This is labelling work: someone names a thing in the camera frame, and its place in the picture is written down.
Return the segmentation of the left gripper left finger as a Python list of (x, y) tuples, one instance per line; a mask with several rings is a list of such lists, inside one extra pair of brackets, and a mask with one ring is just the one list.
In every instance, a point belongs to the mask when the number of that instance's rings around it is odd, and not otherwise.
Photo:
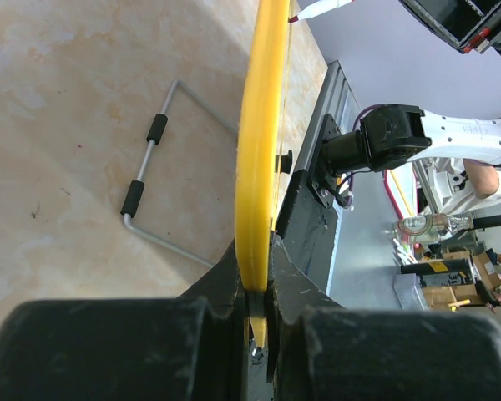
[(247, 354), (229, 247), (175, 298), (18, 305), (0, 327), (0, 400), (243, 400)]

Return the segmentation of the yellow framed whiteboard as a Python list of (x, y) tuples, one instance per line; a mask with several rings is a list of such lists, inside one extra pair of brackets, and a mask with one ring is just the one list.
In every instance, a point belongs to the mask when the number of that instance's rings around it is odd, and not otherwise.
[(288, 1), (258, 3), (241, 103), (235, 173), (235, 254), (256, 344), (266, 343), (265, 294), (280, 163), (281, 96), (290, 47)]

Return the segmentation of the white marker purple cap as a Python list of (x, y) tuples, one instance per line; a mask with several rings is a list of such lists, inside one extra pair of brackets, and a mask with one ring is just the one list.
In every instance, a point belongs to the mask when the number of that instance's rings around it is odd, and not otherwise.
[(352, 0), (320, 0), (302, 9), (298, 14), (290, 17), (288, 23), (295, 23), (302, 20), (312, 19), (331, 10), (344, 7), (352, 3)]

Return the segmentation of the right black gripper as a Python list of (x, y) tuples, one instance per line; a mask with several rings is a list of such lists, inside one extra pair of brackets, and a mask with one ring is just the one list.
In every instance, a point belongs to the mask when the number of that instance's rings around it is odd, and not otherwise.
[(501, 0), (404, 0), (401, 5), (432, 34), (462, 54), (501, 48)]

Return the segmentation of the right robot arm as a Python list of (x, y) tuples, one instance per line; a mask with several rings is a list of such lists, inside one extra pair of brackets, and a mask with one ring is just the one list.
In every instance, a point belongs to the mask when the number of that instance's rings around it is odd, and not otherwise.
[[(404, 1), (434, 36), (461, 54), (494, 48), (501, 56), (501, 1)], [(460, 119), (404, 104), (378, 105), (354, 129), (321, 126), (318, 160), (331, 175), (392, 170), (430, 157), (472, 159), (501, 169), (501, 118)]]

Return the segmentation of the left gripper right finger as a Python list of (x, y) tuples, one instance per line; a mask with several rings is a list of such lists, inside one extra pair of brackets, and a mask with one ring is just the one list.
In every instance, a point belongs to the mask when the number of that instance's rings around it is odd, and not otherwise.
[(501, 400), (488, 317), (346, 309), (270, 240), (267, 379), (277, 400)]

